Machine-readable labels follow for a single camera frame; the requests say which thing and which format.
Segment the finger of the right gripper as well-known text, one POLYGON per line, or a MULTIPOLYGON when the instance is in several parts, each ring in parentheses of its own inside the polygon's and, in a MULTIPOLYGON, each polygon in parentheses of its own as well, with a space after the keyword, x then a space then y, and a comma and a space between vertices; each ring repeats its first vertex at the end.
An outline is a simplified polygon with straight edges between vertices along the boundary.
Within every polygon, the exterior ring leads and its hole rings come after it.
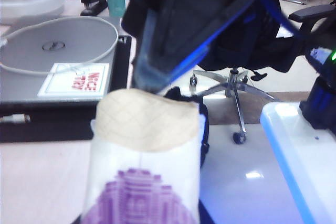
POLYGON ((170 9, 173 35, 173 78, 199 63, 211 42, 254 0, 163 0, 170 9))
POLYGON ((173 35, 171 10, 147 11, 144 26, 137 38, 132 86, 159 93, 173 77, 173 35))

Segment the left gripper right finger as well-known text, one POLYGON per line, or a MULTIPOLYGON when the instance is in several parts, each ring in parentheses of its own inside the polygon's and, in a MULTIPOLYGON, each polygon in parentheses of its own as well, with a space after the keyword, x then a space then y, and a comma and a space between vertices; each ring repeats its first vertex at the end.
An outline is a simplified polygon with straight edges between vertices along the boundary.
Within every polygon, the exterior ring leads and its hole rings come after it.
MULTIPOLYGON (((179 87, 170 88, 164 95, 164 97, 176 101, 196 102, 199 104, 199 113, 205 118, 205 122, 202 123, 201 126, 201 133, 203 133, 203 135, 201 141, 200 169, 202 169, 202 166, 205 162, 206 154, 209 151, 209 116, 208 108, 204 104, 203 97, 197 95, 191 95, 190 97, 182 95, 179 87)), ((201 200, 199 200, 198 202, 198 211, 200 216, 200 223, 211 223, 211 217, 201 200)))

